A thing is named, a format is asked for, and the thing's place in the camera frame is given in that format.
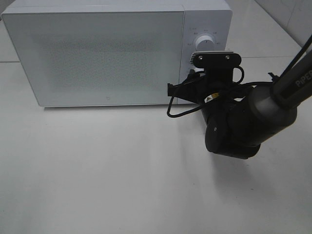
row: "microwave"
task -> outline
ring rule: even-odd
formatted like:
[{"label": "microwave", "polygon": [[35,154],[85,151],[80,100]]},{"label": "microwave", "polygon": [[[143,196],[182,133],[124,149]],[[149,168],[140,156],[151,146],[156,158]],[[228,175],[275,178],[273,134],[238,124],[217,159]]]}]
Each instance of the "microwave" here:
[{"label": "microwave", "polygon": [[16,0],[1,16],[38,104],[61,107],[167,104],[193,52],[225,49],[232,11],[224,0]]}]

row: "white microwave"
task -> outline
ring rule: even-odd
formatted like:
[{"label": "white microwave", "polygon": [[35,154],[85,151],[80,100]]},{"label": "white microwave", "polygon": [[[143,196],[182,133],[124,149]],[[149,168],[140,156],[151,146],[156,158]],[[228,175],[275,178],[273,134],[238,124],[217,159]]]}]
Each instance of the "white microwave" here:
[{"label": "white microwave", "polygon": [[224,50],[231,18],[224,0],[16,0],[2,14],[45,107],[167,104],[193,52]]}]

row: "white tabletop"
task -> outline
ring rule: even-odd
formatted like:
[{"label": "white tabletop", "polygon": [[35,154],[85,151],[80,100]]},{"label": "white tabletop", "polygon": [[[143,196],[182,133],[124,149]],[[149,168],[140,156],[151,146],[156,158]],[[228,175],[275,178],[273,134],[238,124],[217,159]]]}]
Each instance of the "white tabletop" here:
[{"label": "white tabletop", "polygon": [[[228,47],[247,57],[246,81],[280,74],[299,46],[253,1],[229,3]],[[16,61],[10,46],[0,40],[0,61]],[[43,109],[19,63],[0,71],[0,234],[311,233],[311,99],[240,160],[207,152],[200,112]]]}]

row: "white knob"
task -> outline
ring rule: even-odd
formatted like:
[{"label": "white knob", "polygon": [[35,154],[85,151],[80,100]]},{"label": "white knob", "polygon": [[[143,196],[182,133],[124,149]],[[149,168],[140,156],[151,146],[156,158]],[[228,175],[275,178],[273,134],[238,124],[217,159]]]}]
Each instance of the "white knob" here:
[{"label": "white knob", "polygon": [[202,35],[196,40],[195,45],[197,51],[213,51],[215,39],[210,35]]}]

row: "white table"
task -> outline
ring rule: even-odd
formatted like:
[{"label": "white table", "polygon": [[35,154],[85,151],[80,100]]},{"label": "white table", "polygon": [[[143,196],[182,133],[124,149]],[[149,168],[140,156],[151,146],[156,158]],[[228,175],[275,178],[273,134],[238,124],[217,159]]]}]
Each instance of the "white table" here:
[{"label": "white table", "polygon": [[[299,46],[253,1],[229,4],[246,81],[280,74]],[[200,112],[43,109],[17,60],[0,23],[0,234],[311,233],[311,99],[240,160],[207,152]]]}]

